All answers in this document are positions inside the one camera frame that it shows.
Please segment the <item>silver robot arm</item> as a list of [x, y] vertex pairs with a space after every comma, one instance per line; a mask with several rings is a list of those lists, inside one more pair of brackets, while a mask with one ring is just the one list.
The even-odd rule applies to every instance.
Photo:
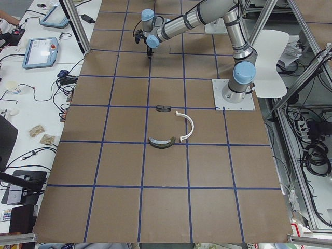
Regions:
[[200, 1], [172, 20], [156, 15], [151, 9], [144, 9], [141, 13], [142, 28], [135, 31], [133, 37], [136, 43], [144, 41], [150, 58], [152, 50], [158, 48], [162, 42], [219, 18], [223, 19], [226, 27], [234, 59], [232, 77], [222, 89], [222, 95], [230, 103], [240, 103], [256, 76], [257, 52], [248, 41], [242, 11], [235, 1]]

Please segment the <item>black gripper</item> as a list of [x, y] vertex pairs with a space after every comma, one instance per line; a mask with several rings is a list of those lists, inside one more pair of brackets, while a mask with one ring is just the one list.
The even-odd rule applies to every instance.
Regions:
[[152, 57], [153, 57], [153, 49], [151, 47], [149, 47], [148, 45], [146, 46], [146, 52], [147, 52], [148, 58], [152, 59]]

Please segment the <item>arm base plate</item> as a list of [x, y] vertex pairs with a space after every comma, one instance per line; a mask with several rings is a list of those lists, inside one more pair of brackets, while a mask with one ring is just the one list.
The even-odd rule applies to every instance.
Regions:
[[224, 24], [223, 18], [219, 18], [209, 24], [204, 26], [204, 30], [206, 34], [212, 35], [228, 35], [226, 26]]
[[250, 88], [243, 93], [229, 89], [229, 79], [212, 79], [214, 103], [216, 110], [255, 111], [255, 104]]

